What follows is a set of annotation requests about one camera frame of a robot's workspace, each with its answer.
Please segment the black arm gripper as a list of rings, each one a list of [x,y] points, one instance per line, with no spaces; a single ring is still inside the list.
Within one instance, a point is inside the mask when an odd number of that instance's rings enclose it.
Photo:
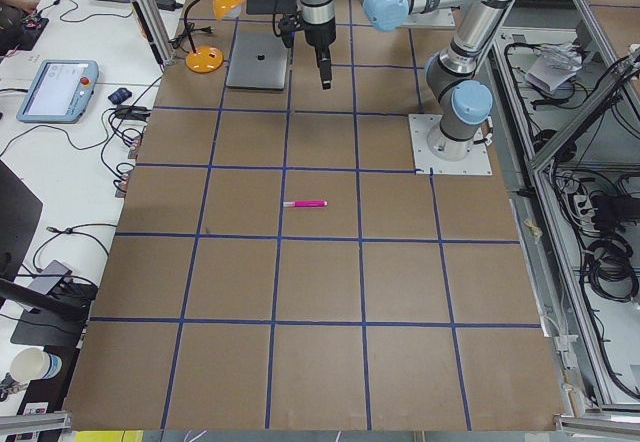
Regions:
[[[315,48],[316,65],[323,89],[330,89],[332,84],[332,63],[328,49],[336,39],[335,4],[326,1],[319,5],[301,3],[302,25],[305,39]]]

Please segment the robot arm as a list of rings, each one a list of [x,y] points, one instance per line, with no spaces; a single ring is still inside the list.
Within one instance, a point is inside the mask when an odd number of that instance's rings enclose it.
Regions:
[[[359,0],[372,27],[391,32],[400,27],[427,28],[434,15],[461,8],[462,18],[449,44],[426,63],[427,84],[441,107],[427,136],[431,153],[460,161],[471,150],[480,125],[489,117],[493,96],[475,73],[516,0]],[[314,48],[323,89],[332,84],[330,46],[336,39],[334,0],[298,0],[293,21]]]

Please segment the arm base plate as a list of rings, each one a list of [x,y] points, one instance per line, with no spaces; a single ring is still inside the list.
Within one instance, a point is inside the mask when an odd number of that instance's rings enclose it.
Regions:
[[[481,125],[468,141],[447,139],[440,114],[410,114],[414,172],[421,175],[492,176],[488,146]]]

